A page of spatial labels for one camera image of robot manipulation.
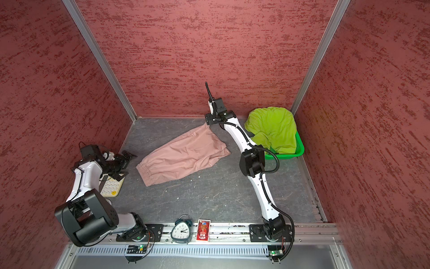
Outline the pink shorts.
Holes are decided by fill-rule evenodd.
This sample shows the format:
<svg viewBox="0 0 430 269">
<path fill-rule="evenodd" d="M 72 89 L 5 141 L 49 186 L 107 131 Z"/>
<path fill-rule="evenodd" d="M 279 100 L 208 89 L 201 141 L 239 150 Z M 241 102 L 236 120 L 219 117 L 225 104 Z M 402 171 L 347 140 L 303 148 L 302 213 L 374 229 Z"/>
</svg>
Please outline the pink shorts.
<svg viewBox="0 0 430 269">
<path fill-rule="evenodd" d="M 204 124 L 154 150 L 136 168 L 149 187 L 210 168 L 230 154 L 227 145 Z"/>
</svg>

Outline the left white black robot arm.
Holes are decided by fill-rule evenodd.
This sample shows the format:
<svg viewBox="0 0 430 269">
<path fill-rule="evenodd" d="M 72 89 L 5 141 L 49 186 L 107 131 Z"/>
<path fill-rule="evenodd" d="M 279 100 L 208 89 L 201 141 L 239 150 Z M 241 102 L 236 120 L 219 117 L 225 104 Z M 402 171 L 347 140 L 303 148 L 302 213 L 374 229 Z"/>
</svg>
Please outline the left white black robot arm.
<svg viewBox="0 0 430 269">
<path fill-rule="evenodd" d="M 149 240 L 150 230 L 136 213 L 118 214 L 99 191 L 103 176 L 124 179 L 135 155 L 101 151 L 97 145 L 86 145 L 80 152 L 82 158 L 72 168 L 71 194 L 54 212 L 70 241 L 77 247 L 92 247 L 112 234 L 119 242 Z"/>
</svg>

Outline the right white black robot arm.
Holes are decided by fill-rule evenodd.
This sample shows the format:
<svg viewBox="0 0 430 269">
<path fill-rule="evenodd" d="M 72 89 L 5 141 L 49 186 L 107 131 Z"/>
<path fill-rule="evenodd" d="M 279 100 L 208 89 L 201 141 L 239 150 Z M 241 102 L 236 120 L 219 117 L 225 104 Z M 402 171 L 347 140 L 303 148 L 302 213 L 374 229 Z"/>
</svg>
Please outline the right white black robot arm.
<svg viewBox="0 0 430 269">
<path fill-rule="evenodd" d="M 285 231 L 286 222 L 282 213 L 275 208 L 276 205 L 266 181 L 265 150 L 252 141 L 235 113 L 227 110 L 221 98 L 209 97 L 208 105 L 210 112 L 205 115 L 206 123 L 209 126 L 220 125 L 234 139 L 241 151 L 240 170 L 252 183 L 259 201 L 263 232 L 270 241 L 277 240 Z"/>
</svg>

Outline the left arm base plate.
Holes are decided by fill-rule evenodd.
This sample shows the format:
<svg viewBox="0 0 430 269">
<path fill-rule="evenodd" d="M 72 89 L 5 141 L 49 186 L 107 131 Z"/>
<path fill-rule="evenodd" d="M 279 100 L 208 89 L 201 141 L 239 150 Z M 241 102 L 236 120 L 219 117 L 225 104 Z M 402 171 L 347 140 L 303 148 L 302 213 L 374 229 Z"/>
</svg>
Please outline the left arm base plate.
<svg viewBox="0 0 430 269">
<path fill-rule="evenodd" d="M 132 229 L 116 236 L 117 242 L 159 242 L 161 240 L 163 224 L 136 225 Z"/>
</svg>

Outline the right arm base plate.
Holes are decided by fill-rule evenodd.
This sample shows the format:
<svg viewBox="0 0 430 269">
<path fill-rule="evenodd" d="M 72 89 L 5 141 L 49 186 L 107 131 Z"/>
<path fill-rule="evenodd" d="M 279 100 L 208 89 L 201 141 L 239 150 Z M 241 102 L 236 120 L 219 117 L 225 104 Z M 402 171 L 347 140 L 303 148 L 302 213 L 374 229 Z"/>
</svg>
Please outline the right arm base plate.
<svg viewBox="0 0 430 269">
<path fill-rule="evenodd" d="M 250 241 L 253 243 L 261 243 L 261 242 L 291 242 L 292 240 L 292 228 L 290 225 L 286 225 L 286 229 L 282 232 L 282 235 L 275 239 L 269 239 L 269 237 L 264 233 L 264 225 L 263 224 L 250 224 L 249 225 L 249 234 Z"/>
</svg>

